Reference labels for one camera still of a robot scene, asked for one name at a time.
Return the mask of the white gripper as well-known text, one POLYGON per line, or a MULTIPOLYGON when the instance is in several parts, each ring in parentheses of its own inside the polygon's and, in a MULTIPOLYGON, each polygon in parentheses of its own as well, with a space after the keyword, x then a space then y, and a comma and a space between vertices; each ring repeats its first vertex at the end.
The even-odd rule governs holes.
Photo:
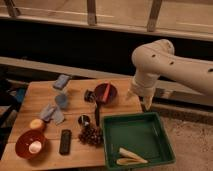
POLYGON ((144 97, 143 102, 146 110, 149 110, 152 105, 152 97, 156 89, 157 78, 151 75, 138 75, 136 74, 130 84, 130 90, 126 93, 126 100, 129 100, 133 93, 138 96, 144 97))

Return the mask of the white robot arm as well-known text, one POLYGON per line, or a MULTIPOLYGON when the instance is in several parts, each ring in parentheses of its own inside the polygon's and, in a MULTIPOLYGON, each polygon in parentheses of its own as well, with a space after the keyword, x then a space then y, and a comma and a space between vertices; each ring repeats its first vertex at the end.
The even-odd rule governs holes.
POLYGON ((138 46, 132 53, 136 68, 128 93, 143 98, 149 110, 160 76, 187 86, 207 97, 213 97, 213 62, 174 55, 174 46, 167 39, 138 46))

